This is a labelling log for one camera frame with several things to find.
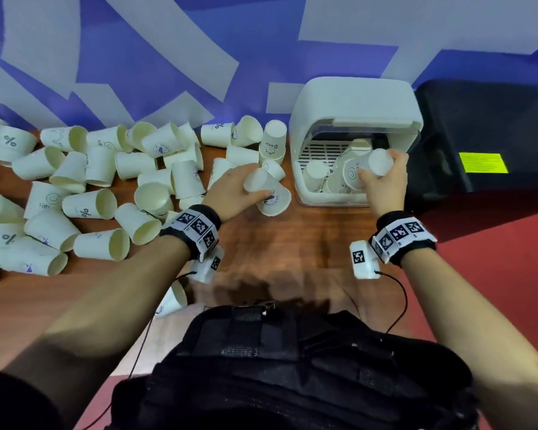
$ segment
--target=yellow sticker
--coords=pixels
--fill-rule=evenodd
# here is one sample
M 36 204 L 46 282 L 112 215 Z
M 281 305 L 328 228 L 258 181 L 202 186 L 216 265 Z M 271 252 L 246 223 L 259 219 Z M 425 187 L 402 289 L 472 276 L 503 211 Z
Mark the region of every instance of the yellow sticker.
M 508 173 L 501 154 L 459 152 L 466 173 Z

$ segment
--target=hand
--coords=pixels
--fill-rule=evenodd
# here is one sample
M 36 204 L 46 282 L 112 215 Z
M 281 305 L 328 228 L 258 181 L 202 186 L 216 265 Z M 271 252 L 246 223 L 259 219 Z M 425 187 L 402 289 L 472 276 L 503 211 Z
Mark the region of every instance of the hand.
M 359 178 L 365 185 L 364 192 L 371 205 L 375 218 L 391 211 L 402 211 L 404 209 L 404 195 L 407 191 L 407 162 L 409 154 L 404 152 L 388 150 L 395 164 L 387 175 L 377 178 L 372 172 L 359 169 Z
M 243 188 L 243 183 L 247 176 L 259 167 L 261 165 L 253 163 L 229 169 L 213 183 L 202 204 L 213 208 L 222 223 L 225 223 L 244 212 L 250 206 L 267 199 L 273 194 L 271 190 L 247 193 Z

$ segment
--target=left hand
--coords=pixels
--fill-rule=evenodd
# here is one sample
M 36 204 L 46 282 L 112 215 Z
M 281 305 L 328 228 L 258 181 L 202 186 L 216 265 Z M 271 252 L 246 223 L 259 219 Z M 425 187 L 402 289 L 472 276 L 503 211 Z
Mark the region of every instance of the left hand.
M 205 195 L 202 205 L 213 208 L 223 223 L 238 216 L 250 206 L 267 199 L 271 190 L 247 193 L 243 188 L 245 179 L 251 172 L 261 167 L 257 163 L 241 165 L 229 169 L 219 178 Z

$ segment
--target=black backpack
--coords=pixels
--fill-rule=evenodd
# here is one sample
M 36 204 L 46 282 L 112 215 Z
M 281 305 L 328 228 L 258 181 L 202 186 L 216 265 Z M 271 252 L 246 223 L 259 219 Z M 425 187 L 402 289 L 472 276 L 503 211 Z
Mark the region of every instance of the black backpack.
M 151 375 L 112 395 L 120 430 L 468 430 L 472 375 L 451 350 L 376 332 L 347 311 L 273 304 L 201 313 Z

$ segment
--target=white machine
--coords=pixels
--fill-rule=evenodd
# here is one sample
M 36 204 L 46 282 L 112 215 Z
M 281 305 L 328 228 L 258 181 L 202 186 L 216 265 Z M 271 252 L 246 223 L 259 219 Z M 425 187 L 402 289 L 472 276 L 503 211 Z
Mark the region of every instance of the white machine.
M 309 160 L 335 160 L 354 139 L 385 134 L 389 146 L 406 152 L 423 127 L 409 83 L 394 79 L 319 77 L 301 90 L 289 121 L 295 188 L 304 205 L 366 206 L 364 193 L 312 193 L 302 171 Z

